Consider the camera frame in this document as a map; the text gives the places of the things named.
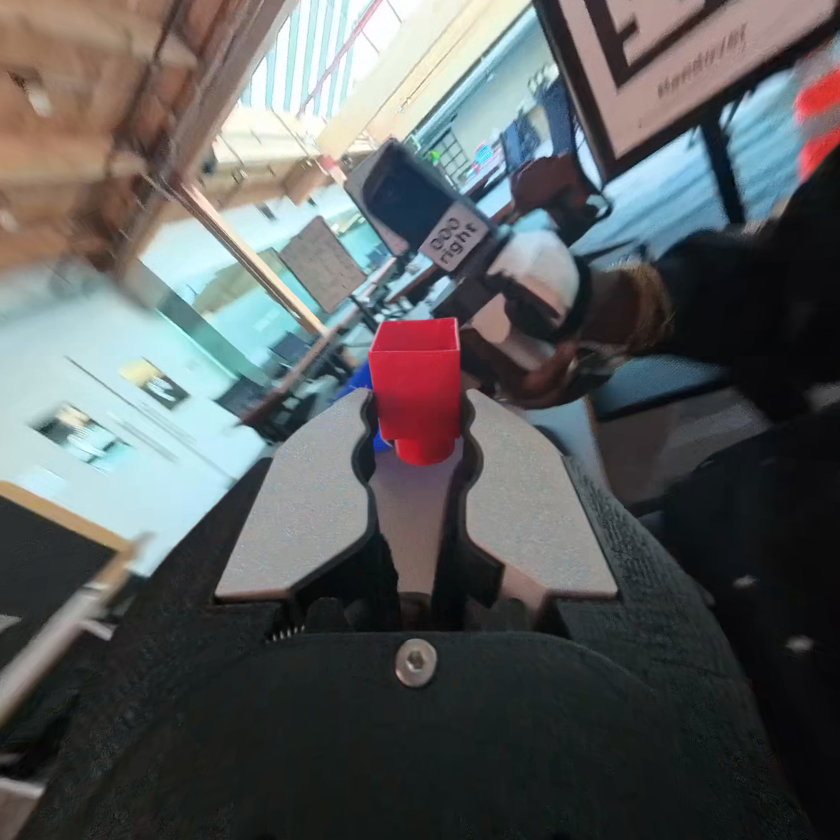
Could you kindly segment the person's right hand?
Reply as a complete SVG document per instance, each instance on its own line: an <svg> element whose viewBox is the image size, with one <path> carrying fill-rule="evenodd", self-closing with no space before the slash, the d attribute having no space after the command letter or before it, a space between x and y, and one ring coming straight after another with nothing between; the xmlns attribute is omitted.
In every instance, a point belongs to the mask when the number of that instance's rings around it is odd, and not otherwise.
<svg viewBox="0 0 840 840"><path fill-rule="evenodd" d="M596 271L591 278L592 298L580 330L558 344L535 371L525 371L474 329L461 332L461 349L478 361L510 403L541 410L570 403L572 365L581 341L624 344L635 331L639 302L630 276L621 269Z"/></svg>

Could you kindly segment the written whiteboard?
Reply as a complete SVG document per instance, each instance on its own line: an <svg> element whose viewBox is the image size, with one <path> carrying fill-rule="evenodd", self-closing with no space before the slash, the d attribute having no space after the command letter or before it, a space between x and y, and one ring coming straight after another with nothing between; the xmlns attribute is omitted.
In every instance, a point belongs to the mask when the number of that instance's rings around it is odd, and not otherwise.
<svg viewBox="0 0 840 840"><path fill-rule="evenodd" d="M278 252L283 266L321 310L332 314L366 281L366 274L322 216L315 216Z"/></svg>

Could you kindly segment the red foam block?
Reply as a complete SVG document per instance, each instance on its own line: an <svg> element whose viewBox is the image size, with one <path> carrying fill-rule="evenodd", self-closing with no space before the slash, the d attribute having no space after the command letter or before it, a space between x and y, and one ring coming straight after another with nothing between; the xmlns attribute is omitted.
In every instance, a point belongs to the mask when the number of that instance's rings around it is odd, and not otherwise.
<svg viewBox="0 0 840 840"><path fill-rule="evenodd" d="M410 466L446 461L460 437L457 320L383 322L368 361L382 439Z"/></svg>

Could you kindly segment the blue plastic bin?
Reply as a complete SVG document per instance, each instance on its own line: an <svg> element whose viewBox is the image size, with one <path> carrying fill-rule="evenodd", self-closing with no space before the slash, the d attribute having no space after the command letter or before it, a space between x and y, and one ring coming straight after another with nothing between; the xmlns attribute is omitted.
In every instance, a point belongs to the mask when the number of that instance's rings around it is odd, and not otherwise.
<svg viewBox="0 0 840 840"><path fill-rule="evenodd" d="M349 380L344 384L342 389L337 393L333 402L336 403L345 396L351 394L352 392L365 389L368 391L373 391L373 381L372 381L372 374L371 374L371 367L369 361L363 362L354 373L352 373ZM387 451L391 451L393 446L388 441L384 440L382 436L381 428L378 427L374 436L373 441L373 448L374 452L377 454L384 453Z"/></svg>

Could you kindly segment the brown leather chair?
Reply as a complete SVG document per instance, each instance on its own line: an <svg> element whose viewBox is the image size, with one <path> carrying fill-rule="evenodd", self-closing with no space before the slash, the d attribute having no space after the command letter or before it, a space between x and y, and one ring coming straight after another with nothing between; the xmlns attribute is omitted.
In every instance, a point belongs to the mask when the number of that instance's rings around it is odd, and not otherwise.
<svg viewBox="0 0 840 840"><path fill-rule="evenodd" d="M509 183L516 220L549 221L567 246L575 245L613 212L613 202L571 153L527 161L510 175Z"/></svg>

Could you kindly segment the wooden support post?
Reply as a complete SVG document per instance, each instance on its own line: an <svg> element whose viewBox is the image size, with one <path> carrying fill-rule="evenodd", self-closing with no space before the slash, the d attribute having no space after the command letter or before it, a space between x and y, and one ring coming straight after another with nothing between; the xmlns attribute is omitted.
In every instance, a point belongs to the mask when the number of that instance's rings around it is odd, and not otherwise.
<svg viewBox="0 0 840 840"><path fill-rule="evenodd" d="M190 178L174 175L160 180L158 189L184 209L220 243L246 272L310 334L321 337L328 331L319 318L274 272L258 253L228 224L222 214Z"/></svg>

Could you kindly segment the orange traffic cone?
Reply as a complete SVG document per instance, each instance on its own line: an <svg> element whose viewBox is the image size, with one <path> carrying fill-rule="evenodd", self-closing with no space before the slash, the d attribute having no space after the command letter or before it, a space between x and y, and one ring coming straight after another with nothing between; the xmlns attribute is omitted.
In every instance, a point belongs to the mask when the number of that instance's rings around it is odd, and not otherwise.
<svg viewBox="0 0 840 840"><path fill-rule="evenodd" d="M839 145L838 64L805 82L794 100L794 119L802 139L798 173L805 182Z"/></svg>

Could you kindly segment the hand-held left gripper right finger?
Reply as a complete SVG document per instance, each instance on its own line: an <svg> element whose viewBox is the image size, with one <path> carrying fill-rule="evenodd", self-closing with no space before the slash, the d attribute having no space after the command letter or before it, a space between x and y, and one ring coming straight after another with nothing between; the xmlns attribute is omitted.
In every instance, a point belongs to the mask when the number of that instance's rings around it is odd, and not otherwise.
<svg viewBox="0 0 840 840"><path fill-rule="evenodd" d="M464 395L465 477L455 545L466 596L523 604L537 619L557 599L610 602L617 582L561 451L479 391Z"/></svg>

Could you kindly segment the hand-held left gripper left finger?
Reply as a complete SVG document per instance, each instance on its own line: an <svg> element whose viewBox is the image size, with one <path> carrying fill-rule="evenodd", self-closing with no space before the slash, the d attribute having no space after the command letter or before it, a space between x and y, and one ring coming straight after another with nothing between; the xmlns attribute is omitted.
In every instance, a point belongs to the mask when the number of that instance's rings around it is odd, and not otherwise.
<svg viewBox="0 0 840 840"><path fill-rule="evenodd" d="M373 540L377 425L373 392L357 388L278 447L217 583L219 602L291 598Z"/></svg>

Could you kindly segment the printed marker sign board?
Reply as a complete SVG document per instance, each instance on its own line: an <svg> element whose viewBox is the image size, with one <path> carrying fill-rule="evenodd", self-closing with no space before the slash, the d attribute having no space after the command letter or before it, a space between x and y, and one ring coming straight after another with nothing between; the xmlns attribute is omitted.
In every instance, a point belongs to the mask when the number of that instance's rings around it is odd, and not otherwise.
<svg viewBox="0 0 840 840"><path fill-rule="evenodd" d="M746 215L726 105L838 32L838 1L534 1L604 183L699 128L729 222Z"/></svg>

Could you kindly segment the person's right forearm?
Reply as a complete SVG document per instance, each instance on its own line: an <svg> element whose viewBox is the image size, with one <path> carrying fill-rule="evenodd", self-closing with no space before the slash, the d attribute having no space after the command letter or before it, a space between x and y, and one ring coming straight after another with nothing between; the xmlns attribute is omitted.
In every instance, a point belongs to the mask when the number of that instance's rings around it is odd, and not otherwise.
<svg viewBox="0 0 840 840"><path fill-rule="evenodd" d="M701 231L654 263L673 317L657 354L714 364L772 423L839 380L839 149L756 234Z"/></svg>

